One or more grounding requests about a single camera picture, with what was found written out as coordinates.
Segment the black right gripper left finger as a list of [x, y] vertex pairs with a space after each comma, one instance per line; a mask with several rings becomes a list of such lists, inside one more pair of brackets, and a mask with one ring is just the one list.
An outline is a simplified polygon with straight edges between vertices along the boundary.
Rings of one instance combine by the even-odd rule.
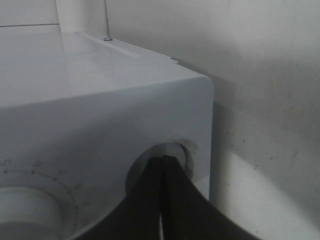
[[78, 240], [159, 240], [162, 159], [152, 157], [127, 197]]

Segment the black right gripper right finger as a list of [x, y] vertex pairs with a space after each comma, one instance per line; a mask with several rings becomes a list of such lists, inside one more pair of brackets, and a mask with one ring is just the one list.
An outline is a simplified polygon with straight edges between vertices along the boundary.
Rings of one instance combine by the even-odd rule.
[[173, 156], [162, 157], [161, 218], [165, 240], [255, 240], [214, 208]]

